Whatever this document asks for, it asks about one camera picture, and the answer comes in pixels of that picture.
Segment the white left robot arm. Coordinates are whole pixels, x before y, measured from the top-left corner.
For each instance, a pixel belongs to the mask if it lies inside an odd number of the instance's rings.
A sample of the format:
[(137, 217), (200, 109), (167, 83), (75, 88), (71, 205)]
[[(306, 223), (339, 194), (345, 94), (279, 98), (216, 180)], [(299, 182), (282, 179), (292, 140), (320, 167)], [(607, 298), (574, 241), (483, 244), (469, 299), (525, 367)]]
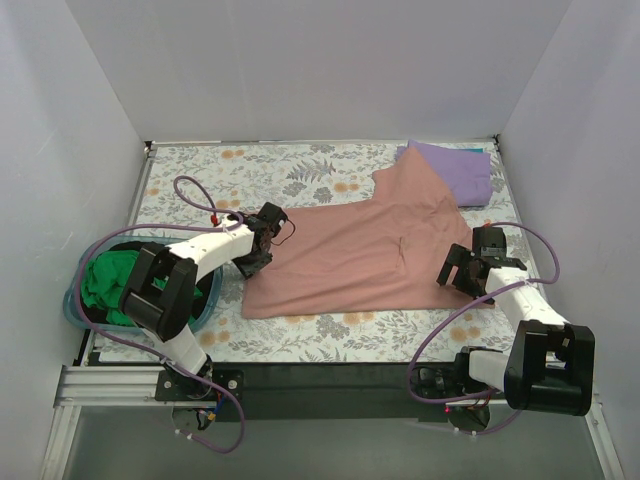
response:
[(288, 222), (285, 211), (270, 202), (254, 214), (215, 216), (210, 232), (141, 247), (119, 301), (119, 310), (180, 373), (178, 387), (193, 400), (205, 398), (213, 386), (206, 370), (212, 362), (189, 326), (197, 283), (229, 262), (244, 278), (253, 277), (271, 263), (272, 241)]

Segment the folded purple t shirt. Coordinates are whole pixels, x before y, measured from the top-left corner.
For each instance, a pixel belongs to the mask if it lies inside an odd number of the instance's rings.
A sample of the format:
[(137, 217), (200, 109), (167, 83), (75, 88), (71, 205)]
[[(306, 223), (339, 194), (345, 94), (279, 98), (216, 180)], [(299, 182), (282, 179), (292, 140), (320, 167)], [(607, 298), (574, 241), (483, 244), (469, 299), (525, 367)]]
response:
[(445, 148), (409, 140), (396, 158), (415, 148), (452, 192), (459, 207), (485, 207), (492, 196), (491, 157), (483, 150)]

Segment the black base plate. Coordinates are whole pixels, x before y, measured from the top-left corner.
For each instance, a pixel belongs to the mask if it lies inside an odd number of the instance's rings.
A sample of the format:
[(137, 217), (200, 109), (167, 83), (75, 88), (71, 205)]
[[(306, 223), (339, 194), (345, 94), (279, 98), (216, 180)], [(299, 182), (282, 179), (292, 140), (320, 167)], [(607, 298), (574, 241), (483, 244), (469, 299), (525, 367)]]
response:
[(419, 363), (219, 363), (212, 381), (229, 390), (248, 420), (415, 418), (444, 422), (445, 399), (480, 392), (451, 362)]

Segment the pink t shirt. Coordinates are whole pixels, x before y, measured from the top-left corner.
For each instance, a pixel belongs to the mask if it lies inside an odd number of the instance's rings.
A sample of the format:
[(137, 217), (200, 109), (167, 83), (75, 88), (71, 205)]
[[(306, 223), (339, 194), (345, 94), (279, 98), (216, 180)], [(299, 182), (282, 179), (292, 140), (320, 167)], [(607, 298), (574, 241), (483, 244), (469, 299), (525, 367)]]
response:
[(410, 148), (374, 173), (372, 197), (294, 208), (296, 227), (247, 280), (247, 319), (390, 310), (457, 309), (469, 297), (436, 279), (451, 245), (472, 230), (446, 183)]

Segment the green t shirt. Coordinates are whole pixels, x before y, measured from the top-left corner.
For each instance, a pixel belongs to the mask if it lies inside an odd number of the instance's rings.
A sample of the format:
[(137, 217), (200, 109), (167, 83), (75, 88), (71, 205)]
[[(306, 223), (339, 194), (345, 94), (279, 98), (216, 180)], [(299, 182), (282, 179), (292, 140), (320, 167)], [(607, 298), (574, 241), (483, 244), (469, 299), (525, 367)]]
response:
[(81, 282), (83, 306), (108, 324), (133, 327), (119, 302), (138, 256), (136, 250), (110, 250), (90, 260)]

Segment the aluminium frame rail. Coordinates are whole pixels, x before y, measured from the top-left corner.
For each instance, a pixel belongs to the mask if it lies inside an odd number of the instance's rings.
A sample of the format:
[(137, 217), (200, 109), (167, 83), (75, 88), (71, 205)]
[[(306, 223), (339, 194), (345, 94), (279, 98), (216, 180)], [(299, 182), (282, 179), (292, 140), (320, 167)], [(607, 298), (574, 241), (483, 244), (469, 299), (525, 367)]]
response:
[[(212, 409), (217, 404), (220, 388), (224, 387), (213, 381), (204, 385), (179, 373), (170, 373), (162, 366), (66, 367), (56, 402), (58, 405), (149, 404)], [(239, 401), (232, 395), (225, 404), (232, 406), (233, 402)]]

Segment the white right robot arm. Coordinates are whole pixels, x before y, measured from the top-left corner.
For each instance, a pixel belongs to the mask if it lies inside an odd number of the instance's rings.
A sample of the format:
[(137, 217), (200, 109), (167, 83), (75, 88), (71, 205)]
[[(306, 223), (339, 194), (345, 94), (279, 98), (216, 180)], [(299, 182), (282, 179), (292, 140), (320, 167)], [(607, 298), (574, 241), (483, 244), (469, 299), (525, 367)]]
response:
[(451, 246), (437, 283), (450, 282), (473, 299), (491, 292), (515, 329), (507, 353), (465, 347), (455, 357), (452, 383), (464, 397), (486, 387), (504, 394), (516, 410), (584, 416), (591, 408), (595, 336), (570, 323), (544, 299), (524, 263), (507, 255), (498, 226), (476, 227), (472, 247)]

